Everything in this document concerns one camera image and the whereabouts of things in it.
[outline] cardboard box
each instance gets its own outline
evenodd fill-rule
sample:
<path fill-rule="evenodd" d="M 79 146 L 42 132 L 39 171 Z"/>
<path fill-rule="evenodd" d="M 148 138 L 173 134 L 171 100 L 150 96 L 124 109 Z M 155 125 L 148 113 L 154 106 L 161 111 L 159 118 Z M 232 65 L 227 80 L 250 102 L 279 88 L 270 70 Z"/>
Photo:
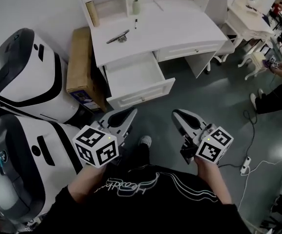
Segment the cardboard box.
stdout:
<path fill-rule="evenodd" d="M 91 111 L 106 112 L 103 85 L 93 75 L 99 72 L 93 60 L 92 38 L 89 27 L 73 32 L 68 62 L 66 91 Z"/>

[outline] black t-shirt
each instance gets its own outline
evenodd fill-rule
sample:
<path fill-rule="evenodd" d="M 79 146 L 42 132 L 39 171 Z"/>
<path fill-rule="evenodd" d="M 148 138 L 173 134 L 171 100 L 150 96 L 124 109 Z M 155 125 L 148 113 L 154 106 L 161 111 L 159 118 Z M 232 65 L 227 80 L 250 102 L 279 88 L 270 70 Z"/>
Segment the black t-shirt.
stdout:
<path fill-rule="evenodd" d="M 67 187 L 36 233 L 250 233 L 235 205 L 223 205 L 195 175 L 145 165 L 100 183 L 86 203 Z"/>

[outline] power strip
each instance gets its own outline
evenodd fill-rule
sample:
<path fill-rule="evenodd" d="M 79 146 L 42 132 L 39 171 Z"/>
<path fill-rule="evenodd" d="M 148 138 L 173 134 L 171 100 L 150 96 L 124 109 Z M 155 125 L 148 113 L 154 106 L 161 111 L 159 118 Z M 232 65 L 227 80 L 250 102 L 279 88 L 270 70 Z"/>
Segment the power strip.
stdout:
<path fill-rule="evenodd" d="M 242 165 L 242 167 L 240 168 L 240 174 L 241 175 L 245 175 L 246 171 L 250 165 L 251 159 L 249 157 L 246 157 L 246 159 L 244 160 L 244 163 Z"/>

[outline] desk drawer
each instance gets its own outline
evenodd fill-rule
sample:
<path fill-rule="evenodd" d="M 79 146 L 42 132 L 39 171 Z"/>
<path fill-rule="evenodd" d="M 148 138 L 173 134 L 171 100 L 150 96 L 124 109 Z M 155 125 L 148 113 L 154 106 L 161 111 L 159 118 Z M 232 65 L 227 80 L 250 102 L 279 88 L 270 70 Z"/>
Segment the desk drawer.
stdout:
<path fill-rule="evenodd" d="M 145 53 L 105 66 L 114 109 L 130 107 L 169 94 L 175 79 L 165 80 L 153 53 Z"/>
<path fill-rule="evenodd" d="M 195 54 L 201 54 L 206 52 L 213 52 L 219 49 L 219 45 L 217 43 L 213 44 L 199 44 L 199 45 L 191 45 L 191 44 L 183 44 L 179 46 L 173 46 L 168 48 L 163 48 L 155 52 L 157 57 L 157 61 L 165 61 L 170 59 L 175 59 L 179 57 L 186 57 Z"/>

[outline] open drawer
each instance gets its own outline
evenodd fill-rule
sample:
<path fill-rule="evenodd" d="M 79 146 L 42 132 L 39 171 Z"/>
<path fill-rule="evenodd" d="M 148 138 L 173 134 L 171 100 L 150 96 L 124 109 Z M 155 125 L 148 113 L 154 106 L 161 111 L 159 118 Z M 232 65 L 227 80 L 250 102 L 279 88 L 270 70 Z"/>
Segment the open drawer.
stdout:
<path fill-rule="evenodd" d="M 175 78 L 165 80 L 153 53 L 139 54 L 105 65 L 114 109 L 121 109 L 169 94 Z"/>

